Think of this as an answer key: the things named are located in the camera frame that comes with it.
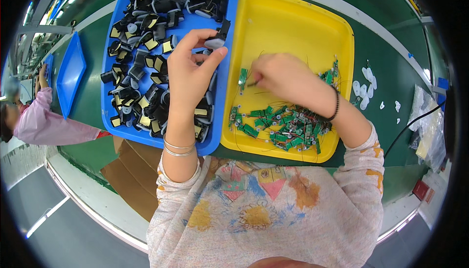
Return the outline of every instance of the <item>yellow plastic tray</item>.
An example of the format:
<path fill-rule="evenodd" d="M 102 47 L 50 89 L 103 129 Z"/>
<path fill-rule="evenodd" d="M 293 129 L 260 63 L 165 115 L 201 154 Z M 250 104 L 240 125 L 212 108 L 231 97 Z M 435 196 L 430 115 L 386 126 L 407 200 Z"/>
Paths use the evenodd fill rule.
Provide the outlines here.
<path fill-rule="evenodd" d="M 319 155 L 314 147 L 301 152 L 295 148 L 288 152 L 279 149 L 272 142 L 264 141 L 269 139 L 266 131 L 260 131 L 258 138 L 254 139 L 236 130 L 234 125 L 230 130 L 228 119 L 233 106 L 241 105 L 239 112 L 249 114 L 251 110 L 265 109 L 269 104 L 282 101 L 271 93 L 260 93 L 264 90 L 256 87 L 245 87 L 243 95 L 239 94 L 241 68 L 250 69 L 253 60 L 261 53 L 291 53 L 307 62 L 315 74 L 331 69 L 337 55 L 340 77 L 334 78 L 334 82 L 338 82 L 341 95 L 349 100 L 354 65 L 352 28 L 340 16 L 301 0 L 238 1 L 221 132 L 222 145 L 232 150 L 284 159 L 315 163 L 327 161 L 339 141 L 334 128 L 320 136 Z M 253 82 L 252 77 L 246 81 L 247 84 Z M 285 71 L 285 82 L 288 83 L 288 71 Z M 283 105 L 271 106 L 275 111 Z M 243 123 L 254 127 L 254 120 L 245 117 Z"/>

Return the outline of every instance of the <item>blue plastic tray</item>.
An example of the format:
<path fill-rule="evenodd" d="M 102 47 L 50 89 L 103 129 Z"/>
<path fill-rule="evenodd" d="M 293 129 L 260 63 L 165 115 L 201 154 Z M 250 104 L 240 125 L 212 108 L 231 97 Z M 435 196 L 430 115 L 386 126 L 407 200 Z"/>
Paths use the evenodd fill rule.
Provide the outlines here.
<path fill-rule="evenodd" d="M 127 9 L 129 0 L 117 0 L 116 7 L 114 9 L 113 17 L 109 24 L 109 30 L 107 35 L 109 36 L 111 32 L 112 25 L 124 17 L 123 11 Z M 196 143 L 197 154 L 199 156 L 204 156 L 211 154 L 219 145 L 221 138 L 221 125 L 223 123 L 223 111 L 225 106 L 225 97 L 226 97 L 226 82 L 228 80 L 228 69 L 230 63 L 231 55 L 231 44 L 233 42 L 233 31 L 235 29 L 235 18 L 236 18 L 236 8 L 238 6 L 238 0 L 228 0 L 228 8 L 226 11 L 226 19 L 231 21 L 231 27 L 228 32 L 225 47 L 228 48 L 228 54 L 225 59 L 221 61 L 220 65 L 217 68 L 217 85 L 214 92 L 214 116 L 213 122 L 210 125 L 210 129 L 207 137 L 203 143 Z M 185 9 L 183 9 L 184 21 L 179 23 L 177 28 L 168 29 L 166 31 L 166 36 L 176 35 L 178 41 L 180 41 L 190 30 L 192 29 L 216 29 L 221 27 L 221 24 L 215 22 L 214 19 L 202 18 L 196 14 L 189 14 Z M 115 63 L 115 56 L 109 57 L 107 55 L 107 47 L 111 45 L 116 39 L 107 38 L 104 55 L 103 55 L 103 68 L 102 72 L 107 72 L 111 70 L 111 66 Z M 161 45 L 151 51 L 150 54 L 162 54 Z M 170 54 L 163 54 L 165 58 L 168 58 Z M 148 88 L 153 84 L 153 81 L 149 78 L 151 72 L 154 72 L 154 69 L 144 67 L 146 75 L 140 80 L 139 91 L 141 94 L 145 94 Z M 159 85 L 159 87 L 166 88 L 167 85 Z M 101 83 L 101 116 L 103 118 L 103 123 L 106 129 L 115 136 L 120 136 L 135 142 L 142 144 L 150 145 L 153 147 L 163 148 L 163 139 L 157 137 L 151 137 L 148 131 L 141 130 L 140 132 L 136 131 L 134 127 L 126 127 L 121 125 L 118 127 L 113 127 L 110 121 L 110 118 L 117 115 L 116 110 L 112 107 L 111 100 L 112 96 L 108 96 L 107 93 L 114 89 L 112 83 Z"/>
<path fill-rule="evenodd" d="M 47 64 L 47 69 L 45 70 L 47 83 L 49 87 L 52 88 L 52 64 L 53 64 L 54 56 L 49 54 L 49 56 L 44 60 L 44 64 Z"/>
<path fill-rule="evenodd" d="M 67 119 L 70 114 L 76 89 L 78 89 L 80 85 L 85 69 L 86 63 L 83 57 L 80 37 L 78 33 L 75 32 L 63 55 L 62 64 L 60 65 L 57 82 L 55 84 L 64 119 Z"/>

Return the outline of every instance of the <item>silver bangle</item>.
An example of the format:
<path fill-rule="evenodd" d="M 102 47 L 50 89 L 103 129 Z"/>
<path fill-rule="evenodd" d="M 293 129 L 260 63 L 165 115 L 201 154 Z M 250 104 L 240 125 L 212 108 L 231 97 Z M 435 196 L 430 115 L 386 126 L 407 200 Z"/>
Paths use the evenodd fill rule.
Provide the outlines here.
<path fill-rule="evenodd" d="M 181 157 L 181 156 L 188 156 L 188 155 L 190 155 L 190 154 L 192 153 L 192 151 L 194 151 L 195 147 L 192 146 L 192 149 L 191 149 L 189 152 L 182 153 L 182 154 L 175 153 L 175 152 L 173 152 L 173 151 L 171 151 L 171 150 L 168 150 L 168 148 L 166 148 L 166 147 L 164 147 L 164 149 L 165 149 L 166 152 L 168 152 L 169 154 L 171 154 L 171 155 L 173 155 L 173 156 L 179 156 L 179 157 Z"/>
<path fill-rule="evenodd" d="M 174 145 L 172 145 L 172 144 L 170 144 L 166 141 L 166 133 L 163 135 L 163 142 L 165 143 L 165 145 L 171 146 L 175 149 L 190 149 L 190 148 L 193 148 L 194 145 L 196 144 L 196 142 L 194 141 L 194 143 L 192 145 L 188 146 L 188 147 L 176 147 L 176 146 L 174 146 Z"/>

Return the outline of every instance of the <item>patterned sweater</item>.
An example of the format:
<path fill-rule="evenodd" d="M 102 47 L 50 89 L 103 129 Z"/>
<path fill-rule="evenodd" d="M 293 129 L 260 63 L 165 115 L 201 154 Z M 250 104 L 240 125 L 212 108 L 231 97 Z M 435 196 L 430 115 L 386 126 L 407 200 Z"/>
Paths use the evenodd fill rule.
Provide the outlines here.
<path fill-rule="evenodd" d="M 150 266 L 247 267 L 285 256 L 361 267 L 383 220 L 383 150 L 372 128 L 333 176 L 320 167 L 207 157 L 190 180 L 175 183 L 160 162 Z"/>

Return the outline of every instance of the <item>plastic bag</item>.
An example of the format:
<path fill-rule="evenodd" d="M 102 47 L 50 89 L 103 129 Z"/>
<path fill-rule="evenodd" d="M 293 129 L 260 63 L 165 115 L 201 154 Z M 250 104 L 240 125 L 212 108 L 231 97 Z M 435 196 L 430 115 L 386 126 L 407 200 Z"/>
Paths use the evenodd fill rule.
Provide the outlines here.
<path fill-rule="evenodd" d="M 418 85 L 415 85 L 412 111 L 407 124 L 437 106 L 438 104 L 429 93 Z M 425 160 L 434 172 L 440 169 L 446 157 L 443 125 L 443 112 L 441 109 L 438 109 L 426 117 L 419 119 L 409 127 L 409 129 L 413 131 L 418 130 L 420 136 L 416 155 Z"/>

